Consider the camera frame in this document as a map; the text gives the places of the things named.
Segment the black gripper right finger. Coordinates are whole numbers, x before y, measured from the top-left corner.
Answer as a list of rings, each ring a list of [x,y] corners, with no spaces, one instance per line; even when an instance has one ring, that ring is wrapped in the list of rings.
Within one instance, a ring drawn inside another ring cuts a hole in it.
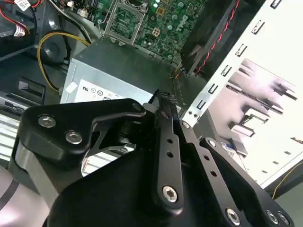
[[[213,139],[198,140],[178,117],[178,101],[170,96],[171,112],[181,142],[185,207],[172,227],[292,227],[294,222]]]

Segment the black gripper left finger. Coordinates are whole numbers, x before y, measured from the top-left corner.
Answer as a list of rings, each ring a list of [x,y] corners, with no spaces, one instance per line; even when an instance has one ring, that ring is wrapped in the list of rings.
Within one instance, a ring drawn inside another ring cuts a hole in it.
[[[174,119],[171,94],[27,109],[18,130],[18,165],[52,208],[74,182],[137,149],[132,130],[146,116]]]

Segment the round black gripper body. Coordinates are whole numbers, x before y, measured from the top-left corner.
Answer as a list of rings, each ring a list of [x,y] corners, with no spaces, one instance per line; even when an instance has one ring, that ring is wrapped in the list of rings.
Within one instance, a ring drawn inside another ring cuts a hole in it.
[[[181,142],[174,119],[146,116],[137,149],[74,182],[56,199],[49,227],[171,227],[185,207]]]

